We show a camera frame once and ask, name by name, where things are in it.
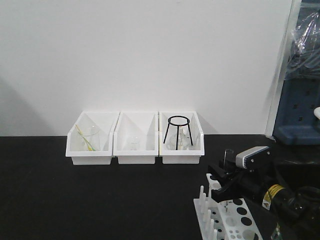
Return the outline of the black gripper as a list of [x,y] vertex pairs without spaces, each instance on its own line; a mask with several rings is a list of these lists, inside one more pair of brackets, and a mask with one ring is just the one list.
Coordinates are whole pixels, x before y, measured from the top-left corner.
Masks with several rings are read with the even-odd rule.
[[210,179],[214,180],[211,198],[217,203],[239,199],[262,200],[275,183],[275,166],[270,150],[270,162],[267,166],[253,171],[238,168],[234,161],[221,160],[218,164],[208,165]]

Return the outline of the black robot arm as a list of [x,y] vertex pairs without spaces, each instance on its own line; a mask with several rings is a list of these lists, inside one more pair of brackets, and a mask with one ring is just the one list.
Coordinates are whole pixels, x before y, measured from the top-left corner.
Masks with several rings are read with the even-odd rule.
[[320,190],[313,186],[295,191],[286,187],[277,173],[270,147],[225,153],[218,165],[208,166],[208,172],[220,184],[220,188],[210,190],[216,202],[248,199],[273,213],[299,240],[320,238]]

